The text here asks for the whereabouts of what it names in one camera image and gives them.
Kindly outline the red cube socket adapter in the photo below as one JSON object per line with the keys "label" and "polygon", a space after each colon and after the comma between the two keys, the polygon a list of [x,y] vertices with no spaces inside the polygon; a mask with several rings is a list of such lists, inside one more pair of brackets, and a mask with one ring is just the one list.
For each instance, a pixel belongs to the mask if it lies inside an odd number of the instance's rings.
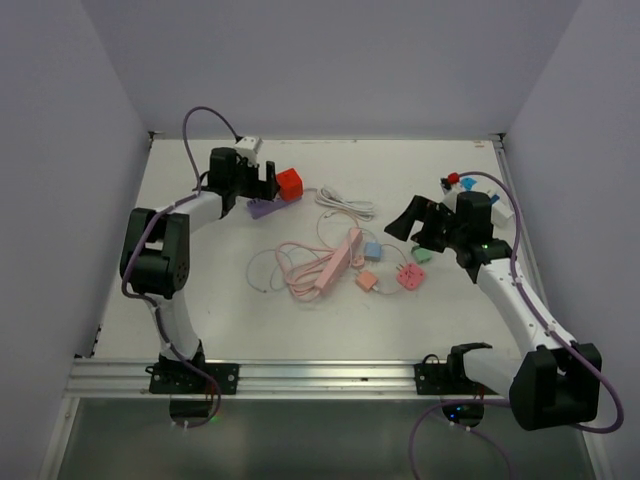
{"label": "red cube socket adapter", "polygon": [[303,196],[304,184],[294,168],[278,173],[276,181],[279,186],[279,196],[282,200],[292,202]]}

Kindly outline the purple power strip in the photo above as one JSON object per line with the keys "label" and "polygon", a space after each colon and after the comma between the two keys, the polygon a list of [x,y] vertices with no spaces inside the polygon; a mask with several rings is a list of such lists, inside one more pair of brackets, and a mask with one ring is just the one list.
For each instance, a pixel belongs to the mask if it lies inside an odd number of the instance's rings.
{"label": "purple power strip", "polygon": [[274,200],[251,199],[247,202],[246,207],[251,218],[253,220],[258,220],[278,210],[294,205],[299,201],[299,198],[290,201],[282,198],[276,198]]}

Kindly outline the green plug adapter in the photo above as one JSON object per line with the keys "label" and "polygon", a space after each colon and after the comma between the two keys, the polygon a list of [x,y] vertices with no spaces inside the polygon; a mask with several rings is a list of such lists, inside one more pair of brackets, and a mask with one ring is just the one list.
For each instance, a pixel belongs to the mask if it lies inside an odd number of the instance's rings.
{"label": "green plug adapter", "polygon": [[411,256],[413,261],[417,265],[423,265],[431,261],[433,258],[433,252],[426,248],[420,247],[419,245],[414,245],[411,248]]}

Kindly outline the blue charger plug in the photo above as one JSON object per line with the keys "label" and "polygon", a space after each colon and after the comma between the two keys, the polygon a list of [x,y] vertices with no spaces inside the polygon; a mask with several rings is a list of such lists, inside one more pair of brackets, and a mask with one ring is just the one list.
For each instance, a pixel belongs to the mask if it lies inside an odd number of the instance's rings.
{"label": "blue charger plug", "polygon": [[382,259],[382,245],[378,242],[366,242],[363,256],[366,261],[379,262]]}

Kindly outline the pink power strip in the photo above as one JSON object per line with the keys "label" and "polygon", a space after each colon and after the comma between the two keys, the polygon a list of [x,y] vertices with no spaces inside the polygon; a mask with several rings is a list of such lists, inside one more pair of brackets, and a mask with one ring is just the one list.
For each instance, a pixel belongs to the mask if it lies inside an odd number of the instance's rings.
{"label": "pink power strip", "polygon": [[362,242],[362,237],[360,228],[351,228],[345,239],[332,254],[314,282],[315,289],[321,295],[326,295],[331,290],[332,285],[350,266],[354,254]]}

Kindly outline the pink socket adapter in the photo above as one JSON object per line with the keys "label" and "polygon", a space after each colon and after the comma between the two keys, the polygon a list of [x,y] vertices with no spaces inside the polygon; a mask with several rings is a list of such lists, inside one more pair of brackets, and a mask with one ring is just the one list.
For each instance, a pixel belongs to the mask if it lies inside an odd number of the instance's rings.
{"label": "pink socket adapter", "polygon": [[398,285],[407,291],[415,291],[425,279],[425,271],[415,263],[402,266],[396,275]]}

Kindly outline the orange charger plug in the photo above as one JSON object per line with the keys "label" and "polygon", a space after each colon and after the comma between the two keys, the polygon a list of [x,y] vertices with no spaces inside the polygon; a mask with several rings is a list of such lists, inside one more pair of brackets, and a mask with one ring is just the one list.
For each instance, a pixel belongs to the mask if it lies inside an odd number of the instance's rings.
{"label": "orange charger plug", "polygon": [[372,272],[363,270],[355,279],[355,284],[365,293],[378,290],[379,278]]}

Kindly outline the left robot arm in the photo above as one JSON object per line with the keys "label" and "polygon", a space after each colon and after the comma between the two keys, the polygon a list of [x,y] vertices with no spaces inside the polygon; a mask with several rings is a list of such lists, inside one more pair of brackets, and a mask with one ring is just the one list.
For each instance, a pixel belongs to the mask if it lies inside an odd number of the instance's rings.
{"label": "left robot arm", "polygon": [[258,137],[243,137],[232,147],[212,149],[207,178],[197,180],[193,193],[160,209],[135,208],[129,215],[120,259],[122,292],[148,305],[160,337],[160,356],[178,362],[172,379],[185,392],[201,390],[208,379],[207,367],[195,360],[201,340],[184,295],[191,235],[227,216],[239,197],[276,197],[275,163],[268,161],[266,178],[259,178],[261,145]]}

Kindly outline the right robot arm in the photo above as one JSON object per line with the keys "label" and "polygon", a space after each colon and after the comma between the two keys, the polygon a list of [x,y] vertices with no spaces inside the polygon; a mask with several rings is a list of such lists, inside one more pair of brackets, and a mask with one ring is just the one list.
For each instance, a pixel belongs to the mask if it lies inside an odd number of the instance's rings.
{"label": "right robot arm", "polygon": [[517,360],[486,342],[451,348],[440,365],[421,362],[416,375],[468,392],[477,384],[508,399],[517,423],[532,431],[593,420],[602,358],[550,314],[522,274],[513,246],[494,235],[487,194],[463,192],[455,208],[415,196],[385,228],[402,241],[442,253],[451,249],[471,282],[489,298],[518,347]]}

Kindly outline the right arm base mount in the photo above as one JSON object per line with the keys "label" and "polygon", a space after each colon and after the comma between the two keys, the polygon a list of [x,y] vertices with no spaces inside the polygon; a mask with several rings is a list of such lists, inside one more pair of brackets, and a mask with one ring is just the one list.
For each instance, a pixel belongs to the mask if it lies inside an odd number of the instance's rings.
{"label": "right arm base mount", "polygon": [[[418,395],[468,395],[473,400],[483,400],[487,393],[495,392],[485,385],[472,381],[463,372],[463,355],[478,349],[490,349],[484,342],[466,343],[453,346],[444,362],[434,354],[426,355],[413,365],[414,382]],[[484,406],[465,403],[457,406],[445,406],[442,412],[448,421],[464,427],[476,427],[484,417]]]}

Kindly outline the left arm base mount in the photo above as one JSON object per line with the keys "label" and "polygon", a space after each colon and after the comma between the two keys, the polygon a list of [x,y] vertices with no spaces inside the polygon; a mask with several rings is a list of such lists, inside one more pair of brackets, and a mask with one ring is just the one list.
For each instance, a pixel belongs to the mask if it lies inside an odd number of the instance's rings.
{"label": "left arm base mount", "polygon": [[220,409],[222,397],[235,395],[240,378],[238,363],[206,361],[202,344],[191,360],[169,360],[162,355],[145,368],[149,392],[169,395],[169,416],[182,429],[204,426]]}

